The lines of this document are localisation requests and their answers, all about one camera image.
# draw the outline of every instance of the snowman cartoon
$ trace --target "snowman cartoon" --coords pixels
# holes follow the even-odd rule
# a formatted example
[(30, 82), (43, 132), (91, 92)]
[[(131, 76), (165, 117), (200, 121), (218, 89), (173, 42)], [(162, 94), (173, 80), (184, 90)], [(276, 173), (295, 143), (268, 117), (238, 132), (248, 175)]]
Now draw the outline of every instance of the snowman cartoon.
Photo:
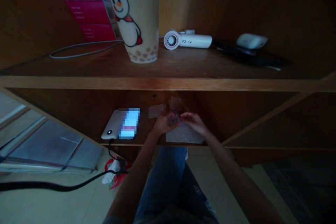
[(139, 26), (133, 21), (133, 18), (129, 15), (130, 5), (128, 0), (110, 0), (115, 19), (118, 22), (118, 26), (121, 32), (122, 39), (125, 45), (128, 47), (134, 47), (142, 43), (141, 31)]

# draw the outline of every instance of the person's left hand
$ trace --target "person's left hand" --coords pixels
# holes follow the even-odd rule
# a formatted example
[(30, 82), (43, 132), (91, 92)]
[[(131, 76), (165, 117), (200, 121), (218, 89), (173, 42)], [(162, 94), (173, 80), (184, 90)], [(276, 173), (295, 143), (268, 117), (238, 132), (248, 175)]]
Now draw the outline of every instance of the person's left hand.
[(175, 117), (173, 112), (162, 111), (161, 114), (156, 119), (156, 122), (155, 122), (155, 125), (152, 131), (158, 135), (162, 135), (163, 133), (167, 133), (171, 131), (172, 129), (176, 128), (177, 126), (179, 126), (180, 125), (179, 122), (173, 125), (168, 125), (168, 119), (171, 116)]

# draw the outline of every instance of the white case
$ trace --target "white case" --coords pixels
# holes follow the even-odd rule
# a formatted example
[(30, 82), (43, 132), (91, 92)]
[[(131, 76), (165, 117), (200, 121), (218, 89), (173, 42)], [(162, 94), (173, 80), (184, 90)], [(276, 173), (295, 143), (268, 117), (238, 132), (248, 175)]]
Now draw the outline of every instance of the white case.
[(238, 46), (244, 47), (247, 49), (260, 49), (266, 44), (267, 40), (268, 39), (263, 36), (250, 34), (250, 33), (244, 33), (240, 35), (236, 43)]
[(119, 130), (121, 128), (121, 124), (123, 123), (125, 116), (126, 116), (126, 110), (114, 110), (102, 133), (101, 138), (105, 140), (118, 139)]

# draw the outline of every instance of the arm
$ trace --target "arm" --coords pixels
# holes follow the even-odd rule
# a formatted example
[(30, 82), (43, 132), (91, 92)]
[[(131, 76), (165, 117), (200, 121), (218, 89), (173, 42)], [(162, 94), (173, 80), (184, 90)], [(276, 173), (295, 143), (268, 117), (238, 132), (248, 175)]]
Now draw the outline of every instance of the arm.
[(163, 112), (149, 133), (131, 170), (122, 182), (117, 195), (108, 211), (107, 216), (118, 216), (125, 223), (132, 223), (138, 209), (138, 204), (144, 190), (150, 163), (155, 146), (161, 134), (166, 133), (179, 124), (168, 125), (168, 118), (174, 116), (172, 112)]
[(250, 223), (283, 223), (278, 211), (207, 129), (198, 114), (183, 113), (182, 121), (203, 135), (222, 175)]

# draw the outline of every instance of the smartphone screen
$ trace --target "smartphone screen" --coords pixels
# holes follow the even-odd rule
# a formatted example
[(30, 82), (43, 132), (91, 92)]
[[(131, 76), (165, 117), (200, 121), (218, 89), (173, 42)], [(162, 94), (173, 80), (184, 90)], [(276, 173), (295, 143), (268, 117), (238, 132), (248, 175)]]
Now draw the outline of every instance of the smartphone screen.
[(119, 139), (133, 139), (137, 134), (140, 109), (129, 108), (119, 131)]

